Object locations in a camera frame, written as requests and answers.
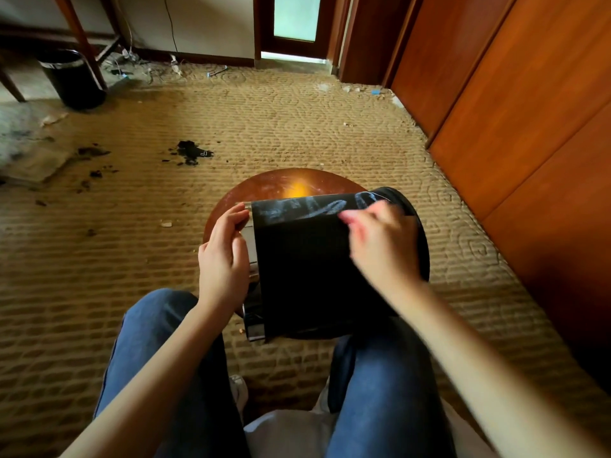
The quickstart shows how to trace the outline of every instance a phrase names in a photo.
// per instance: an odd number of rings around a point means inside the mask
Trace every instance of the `person's left hand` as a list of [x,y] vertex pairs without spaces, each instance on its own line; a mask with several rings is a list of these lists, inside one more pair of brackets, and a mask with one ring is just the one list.
[[239,229],[249,212],[240,203],[216,221],[210,240],[199,247],[199,302],[218,311],[224,324],[248,292],[250,262],[246,241]]

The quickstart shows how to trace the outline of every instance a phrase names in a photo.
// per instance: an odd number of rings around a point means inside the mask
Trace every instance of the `round table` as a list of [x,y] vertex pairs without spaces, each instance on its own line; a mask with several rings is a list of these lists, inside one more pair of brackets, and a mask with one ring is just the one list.
[[300,198],[321,194],[344,194],[366,191],[363,186],[336,175],[316,169],[278,169],[259,173],[237,185],[221,198],[212,210],[203,231],[203,241],[210,238],[218,218],[229,207],[241,201]]

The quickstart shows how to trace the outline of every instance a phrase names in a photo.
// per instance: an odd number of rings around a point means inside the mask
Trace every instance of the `glass door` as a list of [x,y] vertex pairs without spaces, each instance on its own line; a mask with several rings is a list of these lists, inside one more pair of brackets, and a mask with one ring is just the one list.
[[261,50],[324,59],[335,0],[258,0]]

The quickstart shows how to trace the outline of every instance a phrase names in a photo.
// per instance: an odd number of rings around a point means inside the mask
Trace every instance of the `jeans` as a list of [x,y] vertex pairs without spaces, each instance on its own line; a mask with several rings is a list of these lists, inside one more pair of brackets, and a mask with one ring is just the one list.
[[[130,308],[104,375],[95,416],[170,337],[197,298],[159,289]],[[429,353],[399,319],[339,339],[329,379],[339,412],[327,458],[455,457]],[[233,402],[222,335],[200,363],[156,457],[250,457]]]

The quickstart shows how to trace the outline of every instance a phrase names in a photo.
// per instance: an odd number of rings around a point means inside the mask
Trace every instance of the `white wall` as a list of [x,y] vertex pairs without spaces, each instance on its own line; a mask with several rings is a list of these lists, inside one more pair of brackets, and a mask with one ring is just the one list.
[[[112,33],[99,0],[72,0],[87,32]],[[134,45],[173,51],[163,0],[119,0],[130,23]],[[252,0],[167,0],[180,52],[255,57]],[[121,14],[117,15],[122,22]],[[0,0],[0,23],[67,29],[53,0]],[[124,35],[129,41],[127,28]]]

